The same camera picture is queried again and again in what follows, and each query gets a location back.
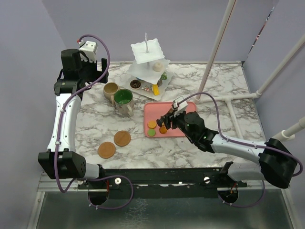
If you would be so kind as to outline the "orange round cookie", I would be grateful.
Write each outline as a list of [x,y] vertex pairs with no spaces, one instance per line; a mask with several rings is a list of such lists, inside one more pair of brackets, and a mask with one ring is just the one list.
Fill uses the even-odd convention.
[[148,128],[154,129],[157,126],[157,123],[155,121],[149,121],[147,123]]

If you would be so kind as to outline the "yellow layered cake slice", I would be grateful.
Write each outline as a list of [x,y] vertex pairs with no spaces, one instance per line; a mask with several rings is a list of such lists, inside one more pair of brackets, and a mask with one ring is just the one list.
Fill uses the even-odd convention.
[[152,91],[153,91],[154,96],[158,96],[160,94],[158,84],[152,84],[151,87],[152,87]]

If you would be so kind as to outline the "dark strawberry cake slice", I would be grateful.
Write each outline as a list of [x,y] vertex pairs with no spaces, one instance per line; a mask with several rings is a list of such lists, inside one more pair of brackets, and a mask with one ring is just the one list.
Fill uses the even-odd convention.
[[162,80],[159,80],[157,84],[158,84],[158,86],[162,86],[162,84],[163,84]]

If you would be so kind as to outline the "chocolate sprinkled donut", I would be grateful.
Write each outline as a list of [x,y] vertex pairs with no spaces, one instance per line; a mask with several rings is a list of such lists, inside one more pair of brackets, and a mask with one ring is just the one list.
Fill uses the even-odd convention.
[[130,81],[130,87],[133,89],[133,90],[138,90],[141,88],[141,82],[139,80],[132,80]]

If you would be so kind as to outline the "green cake piece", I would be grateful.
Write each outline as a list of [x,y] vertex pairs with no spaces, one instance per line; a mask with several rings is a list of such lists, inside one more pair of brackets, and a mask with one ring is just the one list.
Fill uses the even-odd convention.
[[161,77],[160,77],[161,80],[166,80],[167,79],[167,73],[164,72]]

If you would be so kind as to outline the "sprinkled white cake slice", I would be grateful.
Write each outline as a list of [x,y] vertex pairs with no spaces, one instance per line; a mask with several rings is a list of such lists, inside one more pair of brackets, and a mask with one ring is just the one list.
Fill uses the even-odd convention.
[[150,92],[150,88],[148,86],[144,86],[141,88],[143,91]]

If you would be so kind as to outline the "white three-tier cake stand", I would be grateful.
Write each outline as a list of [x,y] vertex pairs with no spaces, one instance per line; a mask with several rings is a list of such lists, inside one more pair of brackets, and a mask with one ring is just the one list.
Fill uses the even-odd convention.
[[[173,73],[167,70],[167,67],[171,61],[165,59],[165,55],[158,39],[154,38],[149,40],[148,34],[145,34],[144,41],[131,44],[131,48],[134,55],[134,61],[126,71],[127,78],[125,79],[123,87],[131,90],[134,93],[159,101],[165,93],[165,90],[173,76]],[[163,70],[161,70],[161,72],[155,72],[153,70],[153,65],[156,62],[161,62],[163,64]],[[167,79],[162,80],[163,84],[162,86],[159,86],[160,94],[158,96],[154,96],[151,85],[157,84],[164,72],[167,73]],[[141,88],[138,90],[133,90],[130,87],[130,81],[135,79],[141,82],[141,88],[148,86],[151,91],[146,92]]]

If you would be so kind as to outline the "white round cake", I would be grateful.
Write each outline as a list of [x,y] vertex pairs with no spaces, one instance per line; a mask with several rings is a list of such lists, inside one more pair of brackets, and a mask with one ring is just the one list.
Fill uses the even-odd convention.
[[163,70],[163,64],[161,62],[156,62],[154,65],[153,65],[153,70],[155,72],[161,72],[161,70]]

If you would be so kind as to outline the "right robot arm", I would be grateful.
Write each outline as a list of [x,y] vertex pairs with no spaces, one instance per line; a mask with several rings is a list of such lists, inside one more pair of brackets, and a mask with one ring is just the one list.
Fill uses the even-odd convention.
[[217,131],[205,127],[197,112],[167,113],[156,121],[159,127],[180,129],[198,149],[210,153],[233,155],[259,166],[263,179],[278,188],[288,188],[297,166],[297,159],[277,139],[267,142],[251,142],[223,137]]

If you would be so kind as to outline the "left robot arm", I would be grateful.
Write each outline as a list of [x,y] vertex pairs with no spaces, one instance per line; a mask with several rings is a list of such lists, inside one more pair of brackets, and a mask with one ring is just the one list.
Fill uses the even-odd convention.
[[62,69],[54,84],[56,115],[51,140],[46,152],[39,153],[38,162],[49,178],[89,179],[94,188],[105,184],[100,166],[86,162],[76,153],[75,128],[87,83],[106,83],[107,60],[98,70],[96,48],[66,49],[61,52]]

